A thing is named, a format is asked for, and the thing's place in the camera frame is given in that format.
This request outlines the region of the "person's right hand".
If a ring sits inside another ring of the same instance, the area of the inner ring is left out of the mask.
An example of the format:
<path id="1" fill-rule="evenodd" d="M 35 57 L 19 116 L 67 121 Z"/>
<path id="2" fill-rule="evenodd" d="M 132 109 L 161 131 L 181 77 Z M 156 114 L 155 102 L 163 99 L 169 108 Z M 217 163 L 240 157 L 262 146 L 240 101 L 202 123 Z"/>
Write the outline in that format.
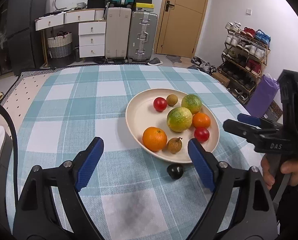
<path id="1" fill-rule="evenodd" d="M 267 155 L 265 154 L 261 160 L 261 167 L 263 169 L 263 178 L 265 183 L 267 184 L 267 188 L 270 190 L 275 182 L 274 176 L 270 173 L 270 163 L 267 159 Z M 280 171 L 282 174 L 291 174 L 289 185 L 297 186 L 298 185 L 298 160 L 291 159 L 284 162 Z"/>

